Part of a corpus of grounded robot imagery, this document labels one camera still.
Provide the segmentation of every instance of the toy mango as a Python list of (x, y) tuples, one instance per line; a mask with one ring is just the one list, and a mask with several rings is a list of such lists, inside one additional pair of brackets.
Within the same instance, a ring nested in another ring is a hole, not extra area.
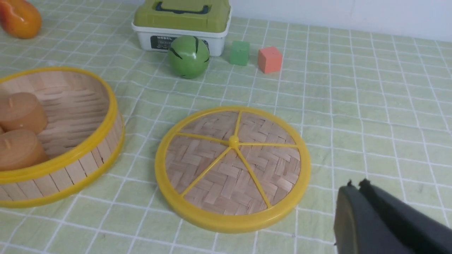
[(34, 38), (41, 29), (38, 9), (26, 0), (0, 0), (0, 26), (16, 38)]

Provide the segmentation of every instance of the white box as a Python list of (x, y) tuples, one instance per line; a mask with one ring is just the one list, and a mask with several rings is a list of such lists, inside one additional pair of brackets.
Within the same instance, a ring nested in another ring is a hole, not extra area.
[(132, 29), (138, 33), (141, 48), (146, 51), (167, 52), (171, 42), (182, 35), (196, 36), (206, 43), (210, 51), (210, 56), (221, 56), (225, 46), (226, 35), (231, 24), (232, 7), (229, 11), (229, 18), (226, 29), (221, 33), (198, 32), (191, 30), (178, 30), (167, 28), (138, 27), (133, 24)]

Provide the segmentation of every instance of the green cube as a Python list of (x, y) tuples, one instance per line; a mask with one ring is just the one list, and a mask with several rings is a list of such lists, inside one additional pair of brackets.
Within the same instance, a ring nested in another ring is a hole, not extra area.
[(229, 63), (241, 66), (247, 66), (250, 59), (250, 43), (242, 41), (233, 41), (231, 52), (229, 54)]

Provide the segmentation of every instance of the white wall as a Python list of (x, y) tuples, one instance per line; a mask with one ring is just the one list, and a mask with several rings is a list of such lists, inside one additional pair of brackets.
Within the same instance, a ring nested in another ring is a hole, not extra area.
[(452, 0), (229, 1), (239, 17), (452, 41)]

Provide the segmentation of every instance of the green toy ball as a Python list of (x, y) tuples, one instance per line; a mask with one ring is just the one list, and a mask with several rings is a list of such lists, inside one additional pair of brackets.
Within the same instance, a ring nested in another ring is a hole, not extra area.
[(179, 76), (192, 79), (207, 69), (210, 52), (202, 40), (183, 35), (171, 43), (168, 58), (169, 65)]

